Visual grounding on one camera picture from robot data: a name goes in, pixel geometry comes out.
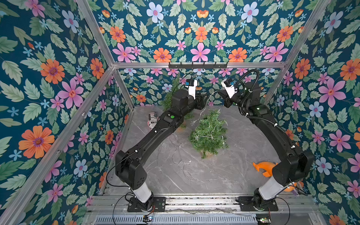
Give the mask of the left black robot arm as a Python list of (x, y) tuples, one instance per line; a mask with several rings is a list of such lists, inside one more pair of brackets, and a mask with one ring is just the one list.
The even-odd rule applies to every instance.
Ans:
[(207, 94), (191, 95), (185, 89), (172, 96), (170, 109), (164, 111), (154, 128), (135, 146), (115, 157), (115, 175), (127, 184), (136, 200), (147, 211), (153, 204), (153, 193), (146, 184), (147, 172), (143, 168), (150, 155), (184, 122), (184, 117), (193, 110), (202, 110), (209, 98)]

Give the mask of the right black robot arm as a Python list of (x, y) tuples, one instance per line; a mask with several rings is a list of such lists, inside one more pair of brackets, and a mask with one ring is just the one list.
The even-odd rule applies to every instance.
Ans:
[(224, 99), (224, 106), (237, 105), (239, 112), (264, 133), (280, 159), (280, 163), (271, 169), (269, 180), (254, 192), (252, 205), (261, 211), (271, 206), (276, 196), (288, 186), (304, 179), (315, 157), (296, 145), (276, 122), (269, 108), (260, 103), (261, 89), (257, 83), (225, 79), (221, 85), (223, 89), (219, 95)]

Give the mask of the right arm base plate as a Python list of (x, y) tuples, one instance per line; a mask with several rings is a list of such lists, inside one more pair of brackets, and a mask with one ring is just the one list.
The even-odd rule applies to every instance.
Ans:
[(235, 199), (237, 203), (239, 203), (242, 212), (278, 212), (278, 206), (274, 199), (271, 200), (263, 200), (260, 196), (240, 196)]

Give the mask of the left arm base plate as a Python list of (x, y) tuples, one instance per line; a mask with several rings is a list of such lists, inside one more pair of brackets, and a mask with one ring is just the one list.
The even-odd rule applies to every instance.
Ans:
[(143, 203), (136, 197), (132, 197), (129, 201), (127, 212), (164, 212), (167, 199), (165, 197), (150, 197)]

